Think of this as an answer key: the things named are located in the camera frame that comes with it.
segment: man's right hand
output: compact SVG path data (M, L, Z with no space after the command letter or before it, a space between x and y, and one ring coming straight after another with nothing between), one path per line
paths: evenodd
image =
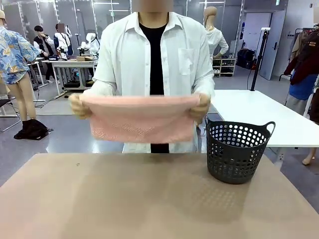
M85 107L80 100L79 94L72 94L69 97L71 103L71 108L73 113L80 119L84 120L89 118L92 115L91 110L88 107Z

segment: man's left hand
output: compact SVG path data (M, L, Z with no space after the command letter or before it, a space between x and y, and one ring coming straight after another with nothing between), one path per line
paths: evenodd
M210 97L205 94L200 94L199 105L190 109L190 116L198 123L201 124L204 116L207 114L210 107Z

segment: pink towel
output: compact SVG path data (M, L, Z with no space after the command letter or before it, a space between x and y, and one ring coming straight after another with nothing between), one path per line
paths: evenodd
M173 143L193 139L194 120L188 110L199 104L189 97L93 97L81 95L92 111L96 139L131 143Z

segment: fluorescent light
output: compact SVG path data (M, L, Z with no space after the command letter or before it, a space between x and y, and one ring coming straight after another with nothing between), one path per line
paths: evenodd
M108 5L111 5L111 4L120 4L119 2L95 2L94 4L108 4Z
M199 2L199 4L205 4L205 3L225 3L225 2L224 1L207 1L207 2L201 1L201 2Z
M130 10L109 10L109 11L130 11Z

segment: shirt pocket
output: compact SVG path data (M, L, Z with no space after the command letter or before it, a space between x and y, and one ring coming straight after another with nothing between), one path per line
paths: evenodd
M190 75L193 67L194 49L178 49L178 67L181 75Z

